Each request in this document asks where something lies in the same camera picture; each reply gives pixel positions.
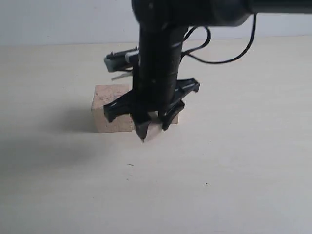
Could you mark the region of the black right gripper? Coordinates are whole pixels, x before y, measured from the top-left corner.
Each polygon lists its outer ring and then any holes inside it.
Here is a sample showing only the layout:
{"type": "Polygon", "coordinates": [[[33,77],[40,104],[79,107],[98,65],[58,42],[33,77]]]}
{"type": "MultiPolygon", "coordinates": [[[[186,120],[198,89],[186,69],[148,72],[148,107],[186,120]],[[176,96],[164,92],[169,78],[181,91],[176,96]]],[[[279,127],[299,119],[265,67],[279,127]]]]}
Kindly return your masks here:
{"type": "MultiPolygon", "coordinates": [[[[198,92],[200,83],[194,79],[177,80],[173,92],[166,99],[165,89],[146,88],[143,92],[133,88],[126,94],[115,100],[109,106],[108,120],[113,121],[116,117],[124,114],[133,114],[135,111],[156,112],[162,124],[162,130],[166,131],[173,124],[178,124],[178,115],[184,109],[183,99],[190,92],[198,92]]],[[[147,130],[150,125],[148,113],[134,113],[133,122],[135,131],[141,141],[147,137],[147,130]]]]}

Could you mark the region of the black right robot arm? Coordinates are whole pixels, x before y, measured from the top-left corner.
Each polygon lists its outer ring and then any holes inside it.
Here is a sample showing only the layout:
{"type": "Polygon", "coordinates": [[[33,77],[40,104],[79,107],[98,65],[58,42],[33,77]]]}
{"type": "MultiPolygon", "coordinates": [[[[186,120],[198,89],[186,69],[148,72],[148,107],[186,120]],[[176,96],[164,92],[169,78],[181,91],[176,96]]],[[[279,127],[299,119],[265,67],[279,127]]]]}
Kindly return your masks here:
{"type": "Polygon", "coordinates": [[[177,78],[181,60],[191,56],[184,41],[197,28],[237,27],[259,13],[309,14],[309,0],[134,0],[132,10],[139,23],[139,45],[110,53],[104,58],[109,72],[130,71],[133,87],[106,104],[109,122],[129,114],[141,140],[147,136],[151,112],[158,113],[163,130],[184,109],[183,98],[198,92],[194,78],[177,78]]]}

